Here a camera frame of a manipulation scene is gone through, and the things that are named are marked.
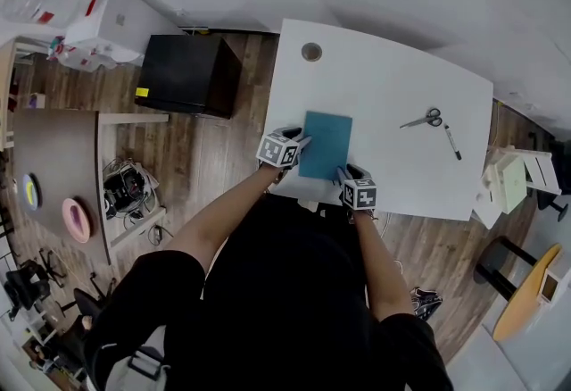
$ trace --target office chair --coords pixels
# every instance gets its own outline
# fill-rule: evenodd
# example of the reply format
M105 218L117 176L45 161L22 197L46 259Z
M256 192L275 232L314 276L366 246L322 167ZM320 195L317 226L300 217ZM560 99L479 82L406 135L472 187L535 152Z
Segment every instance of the office chair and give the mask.
M39 281L34 283L31 279L36 275ZM50 295L50 285L44 268L37 262L27 260L18 270L6 272L4 290L12 302L10 321L14 321L21 307L29 310L36 301L43 301Z
M56 336L52 339L52 346L57 354L62 358L62 363L74 373L78 373L85 363L83 346L85 344L85 337L88 331L86 331L83 326L83 317L90 316L93 321L95 321L105 305L109 302L111 293L117 282L116 279L112 279L111 283L107 287L107 293L104 294L95 283L95 277L95 273L92 272L89 276L89 280L98 294L97 299L89 293L86 293L79 288L75 288L73 290L74 300L72 302L65 305L60 305L56 302L62 310L64 317L66 316L65 313L74 305L77 305L79 309L80 315L75 319L70 328L60 336Z
M85 291L75 288L73 290L73 298L74 300L68 304L60 305L60 303L56 302L62 311L62 315L65 317L65 313L73 306L77 305L79 312L81 313L81 317L83 316L91 316L95 320L95 318L101 313L105 305L109 302L109 297L113 291L113 287L117 283L116 279L112 279L107 287L107 293L104 294L103 291L99 288L99 286L95 283L95 278L97 275L95 272L91 272L89 276L89 281L95 288L96 293L98 294L97 299L95 299L89 293Z

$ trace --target black chair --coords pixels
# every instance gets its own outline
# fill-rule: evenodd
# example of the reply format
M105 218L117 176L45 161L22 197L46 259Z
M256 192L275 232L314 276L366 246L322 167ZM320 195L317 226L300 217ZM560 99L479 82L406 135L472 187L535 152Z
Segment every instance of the black chair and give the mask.
M79 288L75 288L73 290L74 300L72 302L65 305L60 305L58 302L56 302L62 310L63 316L66 316L65 313L75 305L77 305L80 313L80 315L75 319L69 329L67 329L60 336L54 337L50 341L50 347L52 347L57 352L57 355L61 359L62 365L64 365L73 373L76 373L78 370L83 368L85 363L83 345L85 343L85 336L87 331L83 326L83 317L90 316L92 317L93 321L95 321L105 305L107 305L109 302L113 288L117 282L116 279L112 279L111 283L107 287L107 293L104 294L99 286L95 283L95 277L95 273L92 272L89 276L89 281L91 281L91 284L98 294L97 299L95 299L89 293L86 293Z
M95 291L98 295L97 299L95 299L89 293L86 293L85 291L79 288L75 288L73 290L73 298L74 298L73 301L65 305L60 305L60 303L56 302L60 307L60 309L62 310L63 316L66 316L65 313L71 307L77 305L79 312L81 313L80 318L84 316L91 316L93 317L94 320L95 318L97 318L97 316L99 315L99 313L101 313L105 305L107 305L107 302L109 302L109 298L111 296L111 293L113 292L113 287L117 283L117 280L116 279L111 280L109 286L107 287L107 293L104 294L103 291L99 288L99 286L95 283L96 277L97 275L94 272L91 272L91 275L89 276L89 281L91 281L91 284L95 288Z
M529 137L534 140L534 150L537 150L537 136L535 133L530 132ZM561 194L563 196L571 194L571 142L558 142L552 140L547 144L548 151L551 153L551 163L553 164L553 170L555 171L555 176L557 177L557 182L561 188ZM556 210L558 212L557 221L563 221L567 215L567 209L569 204L563 206L556 204L556 195L552 193L547 193L545 191L537 192L537 208L539 210L545 210L548 207Z
M39 281L32 283L35 275ZM36 301L43 301L50 295L49 277L37 262L27 260L20 269L6 272L6 280L4 290L12 302L10 321L14 321L21 307L29 310Z

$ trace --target black shirt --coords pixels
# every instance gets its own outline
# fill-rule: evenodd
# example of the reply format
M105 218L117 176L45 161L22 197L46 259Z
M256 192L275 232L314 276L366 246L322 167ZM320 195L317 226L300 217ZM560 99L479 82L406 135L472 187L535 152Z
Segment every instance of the black shirt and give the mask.
M96 320L86 357L115 342L132 353L166 325L168 389L346 379L379 389L404 389L405 382L451 389L425 322L372 316L356 231L341 209L329 213L324 219L266 197L228 239L206 281L188 254L140 257Z

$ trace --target pink plate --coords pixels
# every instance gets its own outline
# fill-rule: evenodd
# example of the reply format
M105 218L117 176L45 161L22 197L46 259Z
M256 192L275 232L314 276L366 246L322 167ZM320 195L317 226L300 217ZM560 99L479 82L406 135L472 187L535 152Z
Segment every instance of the pink plate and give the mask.
M85 244L91 237L91 227L81 205L73 199L65 199L62 205L62 215L63 222L71 236L81 244Z

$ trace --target white cabinet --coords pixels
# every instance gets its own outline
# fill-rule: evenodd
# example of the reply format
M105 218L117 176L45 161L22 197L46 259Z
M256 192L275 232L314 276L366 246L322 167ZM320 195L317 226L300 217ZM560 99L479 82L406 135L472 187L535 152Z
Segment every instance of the white cabinet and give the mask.
M65 44L95 50L116 62L142 63L153 34L185 34L142 0L95 0L88 12L68 27Z

